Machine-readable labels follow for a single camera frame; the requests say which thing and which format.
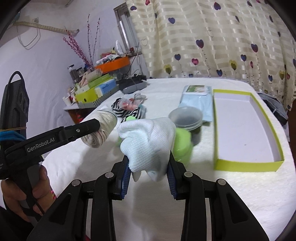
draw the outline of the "dried flower branch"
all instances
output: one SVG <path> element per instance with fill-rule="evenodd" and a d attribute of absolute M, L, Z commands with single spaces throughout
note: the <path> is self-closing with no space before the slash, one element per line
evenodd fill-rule
<path fill-rule="evenodd" d="M 90 44 L 89 44 L 89 32 L 90 32 L 89 16 L 90 16 L 90 14 L 89 14 L 88 17 L 87 17 L 87 42 L 88 42 L 88 45 L 89 45 L 89 57 L 91 58 L 91 62 L 92 62 L 92 57 L 91 57 L 91 46 L 90 46 Z"/>
<path fill-rule="evenodd" d="M 87 17 L 87 42 L 88 42 L 88 47 L 89 47 L 90 61 L 88 61 L 86 55 L 81 50 L 79 44 L 77 43 L 77 41 L 74 39 L 73 35 L 68 30 L 66 30 L 66 31 L 68 33 L 69 39 L 67 40 L 66 38 L 63 38 L 63 40 L 75 51 L 75 53 L 84 61 L 84 63 L 86 63 L 90 67 L 93 67 L 97 38 L 98 38 L 98 33 L 100 32 L 100 19 L 101 18 L 99 18 L 98 24 L 96 27 L 96 38 L 95 38 L 95 43 L 94 43 L 94 50 L 93 50 L 93 54 L 91 55 L 91 46 L 90 46 L 90 41 L 89 41 L 89 35 L 91 33 L 91 29 L 90 29 L 90 24 L 89 24 L 89 17 L 90 17 L 90 14 Z M 99 34 L 99 46 L 101 46 L 100 34 Z"/>
<path fill-rule="evenodd" d="M 84 61 L 84 63 L 90 66 L 89 61 L 87 60 L 81 48 L 79 47 L 77 41 L 74 39 L 74 37 L 71 35 L 71 33 L 68 30 L 66 31 L 68 33 L 69 40 L 67 40 L 65 37 L 63 38 L 63 40 L 71 47 L 71 49 L 74 50 L 74 52 Z"/>
<path fill-rule="evenodd" d="M 96 39 L 95 39 L 95 42 L 94 42 L 94 51 L 96 49 L 96 40 L 97 40 L 97 37 L 98 37 L 98 31 L 99 31 L 99 26 L 100 26 L 100 19 L 101 18 L 99 18 L 98 25 L 96 27 Z M 91 62 L 94 63 L 94 52 L 93 52 L 93 58 L 92 58 Z"/>

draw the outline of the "light blue package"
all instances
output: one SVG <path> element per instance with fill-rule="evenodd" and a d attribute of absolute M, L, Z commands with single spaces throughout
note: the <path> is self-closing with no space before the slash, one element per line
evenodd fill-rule
<path fill-rule="evenodd" d="M 116 82 L 114 79 L 111 80 L 107 80 L 106 82 L 100 84 L 98 87 L 96 88 L 100 88 L 102 94 L 106 94 L 107 92 L 109 92 L 110 90 L 112 90 L 113 88 L 116 87 Z"/>
<path fill-rule="evenodd" d="M 192 87 L 204 87 L 203 93 L 189 91 Z M 210 86 L 187 85 L 184 87 L 179 107 L 191 106 L 202 111 L 204 122 L 213 121 L 213 96 Z"/>

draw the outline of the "blue fabric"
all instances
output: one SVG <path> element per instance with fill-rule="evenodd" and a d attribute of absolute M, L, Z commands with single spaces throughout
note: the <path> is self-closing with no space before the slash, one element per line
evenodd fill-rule
<path fill-rule="evenodd" d="M 26 138 L 16 131 L 0 131 L 1 141 L 24 141 Z"/>
<path fill-rule="evenodd" d="M 206 86 L 207 95 L 186 94 L 188 85 L 185 86 L 180 100 L 179 107 L 191 106 L 202 111 L 203 122 L 212 122 L 213 116 L 213 96 L 212 88 Z"/>

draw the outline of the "white wall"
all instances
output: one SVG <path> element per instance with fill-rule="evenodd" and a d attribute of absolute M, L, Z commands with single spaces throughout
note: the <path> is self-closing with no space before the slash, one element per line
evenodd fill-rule
<path fill-rule="evenodd" d="M 102 52 L 100 50 L 110 49 L 116 40 L 124 46 L 113 10 L 122 3 L 124 0 L 74 0 L 67 8 L 55 4 L 29 3 L 22 9 L 20 21 L 31 21 L 38 17 L 42 25 L 66 27 L 69 30 L 80 29 L 76 40 L 86 56 L 89 56 L 87 17 L 90 13 L 93 36 L 91 45 L 94 44 L 97 20 L 100 17 L 101 41 L 96 46 L 94 58 L 96 62 Z M 24 44 L 28 44 L 36 36 L 36 28 L 19 26 L 18 30 Z M 25 50 L 19 43 L 15 26 L 8 29 L 0 40 L 0 99 L 9 77 L 14 71 L 19 70 L 24 76 L 30 98 L 28 137 L 58 126 L 73 124 L 68 113 L 62 109 L 64 107 L 62 97 L 72 85 L 67 67 L 71 64 L 76 67 L 84 65 L 63 41 L 66 35 L 46 30 L 41 30 L 40 33 L 40 39 L 38 37 L 33 44 L 39 41 L 30 50 Z"/>

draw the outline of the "plastic cup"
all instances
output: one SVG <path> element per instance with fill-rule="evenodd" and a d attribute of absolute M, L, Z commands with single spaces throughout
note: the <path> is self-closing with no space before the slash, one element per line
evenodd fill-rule
<path fill-rule="evenodd" d="M 202 112 L 201 110 L 184 106 L 174 109 L 168 116 L 177 128 L 191 132 L 191 141 L 197 145 L 201 140 Z"/>
<path fill-rule="evenodd" d="M 72 105 L 69 96 L 68 97 L 64 97 L 63 98 L 63 101 L 65 102 L 66 106 L 71 106 Z"/>
<path fill-rule="evenodd" d="M 191 158 L 193 145 L 191 142 L 191 133 L 184 128 L 176 128 L 176 137 L 173 148 L 175 161 L 182 162 L 186 167 Z"/>

